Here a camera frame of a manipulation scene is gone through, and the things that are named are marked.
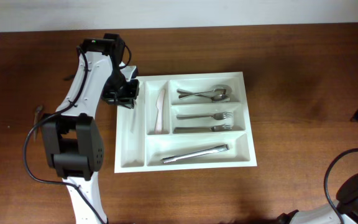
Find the small teaspoon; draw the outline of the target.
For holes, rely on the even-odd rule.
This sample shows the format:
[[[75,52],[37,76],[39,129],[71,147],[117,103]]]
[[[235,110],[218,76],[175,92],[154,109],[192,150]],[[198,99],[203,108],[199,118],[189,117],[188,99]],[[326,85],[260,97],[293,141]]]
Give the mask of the small teaspoon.
[[[36,125],[39,122],[40,113],[43,111],[43,109],[44,109],[43,105],[38,105],[38,107],[36,107],[34,112],[34,125]],[[34,142],[36,142],[37,140],[37,133],[38,133],[38,128],[35,128],[33,134]]]
[[[135,130],[135,125],[136,125],[136,118],[137,118],[137,106],[136,106],[136,101],[134,102],[134,108],[132,109],[132,118],[131,118],[131,128],[130,128],[130,132],[133,134],[134,130]]]

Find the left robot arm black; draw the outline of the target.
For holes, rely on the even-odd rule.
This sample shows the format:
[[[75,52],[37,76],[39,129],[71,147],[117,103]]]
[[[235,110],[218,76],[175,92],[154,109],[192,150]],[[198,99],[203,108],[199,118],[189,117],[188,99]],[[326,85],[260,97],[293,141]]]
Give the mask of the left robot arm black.
[[[101,204],[98,172],[104,143],[95,115],[100,100],[133,109],[139,94],[138,69],[124,63],[129,47],[118,34],[85,39],[76,48],[79,65],[68,94],[39,122],[47,164],[67,187],[77,223],[108,223]]]

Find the white plastic knife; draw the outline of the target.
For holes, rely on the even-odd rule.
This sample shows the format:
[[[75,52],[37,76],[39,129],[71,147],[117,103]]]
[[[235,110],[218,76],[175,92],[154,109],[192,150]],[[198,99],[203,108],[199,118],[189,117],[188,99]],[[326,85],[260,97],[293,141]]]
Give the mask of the white plastic knife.
[[[165,98],[165,89],[162,89],[158,95],[156,108],[157,108],[157,119],[155,123],[155,134],[161,134],[163,129],[163,104]]]

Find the metal tablespoon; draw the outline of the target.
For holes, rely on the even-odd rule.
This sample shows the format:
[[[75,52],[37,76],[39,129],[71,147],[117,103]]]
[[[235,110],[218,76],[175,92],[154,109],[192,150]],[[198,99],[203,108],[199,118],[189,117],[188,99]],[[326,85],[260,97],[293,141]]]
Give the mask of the metal tablespoon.
[[[201,92],[190,92],[183,89],[177,89],[179,94],[179,99],[185,99],[192,96],[202,96],[209,99],[218,99],[221,100],[223,95],[230,95],[232,93],[232,88],[228,85],[215,85],[211,90],[201,91]]]
[[[180,94],[180,96],[178,97],[179,99],[185,99],[185,98],[189,98],[189,97],[193,97],[193,96],[197,96],[197,97],[202,97],[202,98],[207,98],[209,100],[211,100],[213,103],[217,103],[217,102],[226,102],[230,100],[230,97],[225,95],[225,94],[217,94],[214,96],[208,96],[205,94],[195,94],[189,91],[185,91],[182,89],[177,89],[177,93]]]

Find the metal tongs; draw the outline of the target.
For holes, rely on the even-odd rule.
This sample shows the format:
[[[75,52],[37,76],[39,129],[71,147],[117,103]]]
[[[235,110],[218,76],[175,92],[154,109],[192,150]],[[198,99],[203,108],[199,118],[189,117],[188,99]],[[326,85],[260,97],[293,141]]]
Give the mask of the metal tongs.
[[[220,145],[220,146],[211,147],[211,148],[208,148],[208,149],[203,149],[203,150],[200,150],[200,151],[190,152],[190,153],[187,153],[187,154],[165,157],[165,158],[161,159],[160,162],[162,164],[167,164],[167,163],[176,162],[176,161],[189,159],[189,158],[193,158],[193,157],[206,156],[206,155],[209,155],[209,154],[225,152],[225,151],[228,151],[228,150],[229,150],[229,146],[227,144],[224,144],[224,145]]]

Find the metal fork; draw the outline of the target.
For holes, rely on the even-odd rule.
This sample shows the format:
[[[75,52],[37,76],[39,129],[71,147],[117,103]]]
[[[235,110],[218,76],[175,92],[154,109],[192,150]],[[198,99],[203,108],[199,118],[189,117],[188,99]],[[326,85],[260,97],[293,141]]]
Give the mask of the metal fork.
[[[183,134],[183,133],[206,133],[206,132],[222,132],[230,131],[233,125],[222,124],[210,127],[177,127],[173,130],[174,134]]]
[[[224,120],[228,119],[234,116],[233,112],[225,111],[221,113],[215,113],[215,114],[198,114],[198,115],[177,115],[178,120],[184,120],[184,119],[198,119],[198,118],[213,118],[215,120]]]

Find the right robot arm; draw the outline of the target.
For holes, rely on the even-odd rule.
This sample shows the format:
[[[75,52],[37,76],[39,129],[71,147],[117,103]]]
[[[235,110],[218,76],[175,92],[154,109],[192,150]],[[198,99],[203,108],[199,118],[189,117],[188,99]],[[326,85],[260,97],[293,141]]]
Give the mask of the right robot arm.
[[[332,200],[328,190],[328,179],[334,165],[352,153],[358,152],[358,148],[346,150],[336,156],[329,164],[323,179],[323,189],[327,204],[314,210],[283,213],[273,222],[281,224],[336,224],[358,223],[358,173],[347,179],[339,188],[336,199]]]

